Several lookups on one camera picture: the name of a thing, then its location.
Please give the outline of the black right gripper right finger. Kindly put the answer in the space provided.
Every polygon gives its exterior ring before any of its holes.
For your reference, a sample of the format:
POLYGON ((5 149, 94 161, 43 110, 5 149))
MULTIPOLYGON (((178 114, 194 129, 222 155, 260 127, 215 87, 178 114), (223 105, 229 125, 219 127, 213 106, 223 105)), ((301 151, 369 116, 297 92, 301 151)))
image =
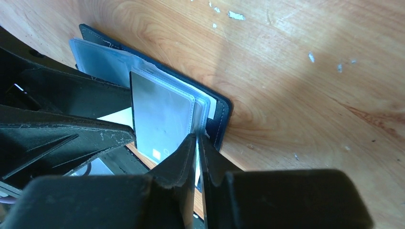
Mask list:
POLYGON ((198 137, 208 229, 371 229, 351 179, 336 169, 243 171, 198 137))

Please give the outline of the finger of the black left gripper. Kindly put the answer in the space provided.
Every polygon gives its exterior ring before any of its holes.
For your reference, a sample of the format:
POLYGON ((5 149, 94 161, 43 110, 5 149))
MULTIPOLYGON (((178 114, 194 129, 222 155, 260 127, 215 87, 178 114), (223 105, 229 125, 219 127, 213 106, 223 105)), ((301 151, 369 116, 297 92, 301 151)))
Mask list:
POLYGON ((127 125, 2 105, 0 188, 21 190, 36 177, 72 174, 134 140, 127 125))
POLYGON ((0 29, 0 103, 100 118, 131 106, 130 89, 59 63, 0 29))

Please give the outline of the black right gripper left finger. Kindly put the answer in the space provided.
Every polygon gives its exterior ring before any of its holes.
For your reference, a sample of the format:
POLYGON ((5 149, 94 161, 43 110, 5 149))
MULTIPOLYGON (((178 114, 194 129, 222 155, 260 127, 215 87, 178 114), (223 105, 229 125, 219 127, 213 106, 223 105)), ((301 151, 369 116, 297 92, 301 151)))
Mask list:
POLYGON ((191 229, 196 135, 143 175, 40 177, 3 229, 191 229))

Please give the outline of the blue leather card holder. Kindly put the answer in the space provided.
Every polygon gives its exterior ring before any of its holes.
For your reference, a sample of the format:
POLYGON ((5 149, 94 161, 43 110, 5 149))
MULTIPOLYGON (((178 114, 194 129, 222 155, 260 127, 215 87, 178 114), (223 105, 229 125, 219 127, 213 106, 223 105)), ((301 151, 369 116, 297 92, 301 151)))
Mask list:
POLYGON ((132 127, 143 156, 159 164, 188 134, 205 134, 221 149, 230 99, 88 25, 79 30, 82 38, 69 41, 78 69, 130 89, 132 127))

